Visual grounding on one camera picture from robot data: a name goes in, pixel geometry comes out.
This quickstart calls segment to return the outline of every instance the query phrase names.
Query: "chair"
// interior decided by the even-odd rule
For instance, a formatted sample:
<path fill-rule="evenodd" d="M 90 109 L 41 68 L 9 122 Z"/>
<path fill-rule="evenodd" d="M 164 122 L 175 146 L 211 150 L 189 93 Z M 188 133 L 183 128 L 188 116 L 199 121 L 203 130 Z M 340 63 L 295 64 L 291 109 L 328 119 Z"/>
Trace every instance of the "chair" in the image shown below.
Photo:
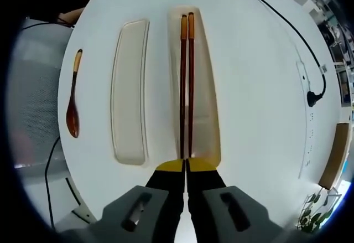
<path fill-rule="evenodd" d="M 23 28 L 42 23 L 26 19 Z M 9 64 L 6 114 L 15 167 L 23 177 L 43 176 L 53 143 L 59 136 L 57 97 L 64 52 L 72 29 L 43 24 L 19 33 Z M 67 170 L 61 144 L 50 174 Z"/>

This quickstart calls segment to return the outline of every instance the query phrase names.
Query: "chopsticks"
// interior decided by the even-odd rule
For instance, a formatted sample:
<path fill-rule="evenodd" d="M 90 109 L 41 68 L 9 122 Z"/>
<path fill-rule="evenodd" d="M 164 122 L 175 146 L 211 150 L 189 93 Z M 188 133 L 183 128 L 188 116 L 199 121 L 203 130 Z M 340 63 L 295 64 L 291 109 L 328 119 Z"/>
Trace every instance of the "chopsticks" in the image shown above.
<path fill-rule="evenodd" d="M 184 158 L 184 114 L 186 94 L 186 48 L 187 48 L 187 16 L 181 19 L 181 62 L 180 62 L 180 94 L 179 94 L 179 130 L 180 130 L 180 158 Z"/>
<path fill-rule="evenodd" d="M 194 107 L 194 14 L 182 15 L 181 18 L 181 59 L 180 59 L 180 158 L 184 159 L 184 122 L 186 89 L 186 44 L 187 30 L 189 41 L 189 108 L 188 108 L 188 157 L 192 155 L 193 107 Z"/>

